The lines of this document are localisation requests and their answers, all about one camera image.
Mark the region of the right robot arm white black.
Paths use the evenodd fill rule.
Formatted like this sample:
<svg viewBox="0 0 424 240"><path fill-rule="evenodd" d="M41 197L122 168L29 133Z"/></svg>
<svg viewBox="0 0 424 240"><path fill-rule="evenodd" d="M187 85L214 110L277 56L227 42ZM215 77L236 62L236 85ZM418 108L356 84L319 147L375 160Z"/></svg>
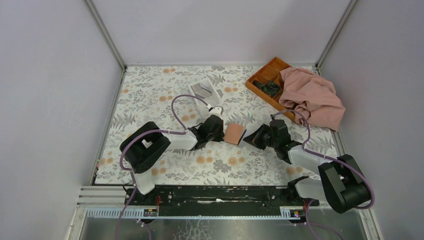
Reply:
<svg viewBox="0 0 424 240"><path fill-rule="evenodd" d="M351 155L333 158L305 148L304 144L291 138L282 119L262 124L243 141L260 150L272 148L280 160L319 175L319 179L302 176L287 184L283 196L293 206L299 206L305 200L318 200L327 202L342 214L374 204L375 194Z"/></svg>

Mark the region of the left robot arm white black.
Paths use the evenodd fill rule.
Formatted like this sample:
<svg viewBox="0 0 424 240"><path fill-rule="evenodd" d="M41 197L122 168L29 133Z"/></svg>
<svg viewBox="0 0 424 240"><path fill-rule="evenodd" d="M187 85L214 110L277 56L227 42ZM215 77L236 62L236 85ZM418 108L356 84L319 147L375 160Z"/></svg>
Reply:
<svg viewBox="0 0 424 240"><path fill-rule="evenodd" d="M184 132L160 129L153 121L145 123L119 147L121 158L130 164L137 188L136 199L144 206L154 202L155 183L151 168L165 151L196 151L209 142L221 142L223 139L224 121L214 114Z"/></svg>

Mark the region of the tan leather card holder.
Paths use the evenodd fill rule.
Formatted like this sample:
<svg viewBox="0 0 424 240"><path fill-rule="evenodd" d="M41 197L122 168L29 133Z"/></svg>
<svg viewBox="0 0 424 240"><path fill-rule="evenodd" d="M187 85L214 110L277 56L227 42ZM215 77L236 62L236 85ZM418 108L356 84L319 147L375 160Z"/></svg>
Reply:
<svg viewBox="0 0 424 240"><path fill-rule="evenodd" d="M243 125L230 122L225 130L223 141L228 144L238 146L246 133Z"/></svg>

